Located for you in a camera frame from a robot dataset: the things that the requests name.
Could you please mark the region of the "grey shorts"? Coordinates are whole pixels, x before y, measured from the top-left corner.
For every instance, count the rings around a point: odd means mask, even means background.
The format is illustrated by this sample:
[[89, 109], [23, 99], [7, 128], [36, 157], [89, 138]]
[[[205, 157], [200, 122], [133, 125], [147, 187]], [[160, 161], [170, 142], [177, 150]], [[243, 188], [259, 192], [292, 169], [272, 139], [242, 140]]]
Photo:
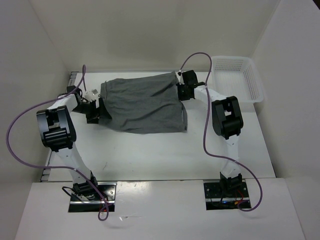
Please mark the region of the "grey shorts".
[[99, 124], [134, 134], [180, 133], [188, 128], [174, 71], [140, 78], [116, 78], [100, 86], [106, 113]]

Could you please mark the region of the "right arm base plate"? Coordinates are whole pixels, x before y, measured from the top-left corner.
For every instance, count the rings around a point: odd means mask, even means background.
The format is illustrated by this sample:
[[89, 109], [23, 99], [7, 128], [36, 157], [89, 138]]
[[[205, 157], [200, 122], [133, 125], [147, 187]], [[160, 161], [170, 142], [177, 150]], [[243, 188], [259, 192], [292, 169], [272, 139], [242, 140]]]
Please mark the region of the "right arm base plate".
[[229, 193], [223, 193], [218, 180], [204, 181], [204, 197], [206, 210], [233, 210], [240, 208], [244, 210], [251, 209], [249, 192], [245, 181], [241, 186]]

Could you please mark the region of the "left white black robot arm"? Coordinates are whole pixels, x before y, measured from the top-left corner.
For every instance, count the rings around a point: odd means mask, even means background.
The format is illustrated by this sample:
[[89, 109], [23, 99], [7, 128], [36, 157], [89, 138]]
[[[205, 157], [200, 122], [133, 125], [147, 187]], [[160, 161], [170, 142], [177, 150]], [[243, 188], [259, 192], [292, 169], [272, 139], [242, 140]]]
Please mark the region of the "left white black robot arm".
[[103, 114], [109, 119], [111, 116], [96, 89], [82, 93], [76, 86], [68, 86], [67, 92], [59, 95], [52, 106], [39, 110], [36, 118], [42, 144], [55, 152], [69, 170], [74, 194], [97, 200], [100, 187], [76, 147], [77, 134], [70, 113], [85, 115], [88, 124], [98, 124]]

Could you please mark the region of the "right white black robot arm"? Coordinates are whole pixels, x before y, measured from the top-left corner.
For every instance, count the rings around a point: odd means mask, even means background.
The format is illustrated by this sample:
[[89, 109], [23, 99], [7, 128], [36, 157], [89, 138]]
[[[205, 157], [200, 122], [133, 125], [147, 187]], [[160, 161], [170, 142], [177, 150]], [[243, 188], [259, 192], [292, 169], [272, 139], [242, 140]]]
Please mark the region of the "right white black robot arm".
[[239, 166], [239, 135], [244, 126], [238, 99], [225, 96], [199, 82], [194, 70], [179, 71], [180, 81], [177, 84], [178, 98], [181, 101], [190, 99], [209, 103], [212, 127], [215, 134], [224, 139], [227, 159], [221, 165], [219, 191], [221, 197], [230, 197], [242, 185], [242, 174]]

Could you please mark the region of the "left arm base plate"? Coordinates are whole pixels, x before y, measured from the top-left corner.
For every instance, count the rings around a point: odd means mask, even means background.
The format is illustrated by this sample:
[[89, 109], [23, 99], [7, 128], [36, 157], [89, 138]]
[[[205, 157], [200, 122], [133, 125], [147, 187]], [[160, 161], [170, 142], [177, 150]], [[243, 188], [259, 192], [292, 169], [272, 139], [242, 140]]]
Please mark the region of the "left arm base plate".
[[[69, 196], [69, 213], [98, 213], [104, 206], [104, 200], [94, 191], [93, 195], [85, 197], [76, 194], [70, 187], [63, 186], [63, 191]], [[116, 182], [98, 182], [97, 188], [108, 203], [110, 212], [115, 211]]]

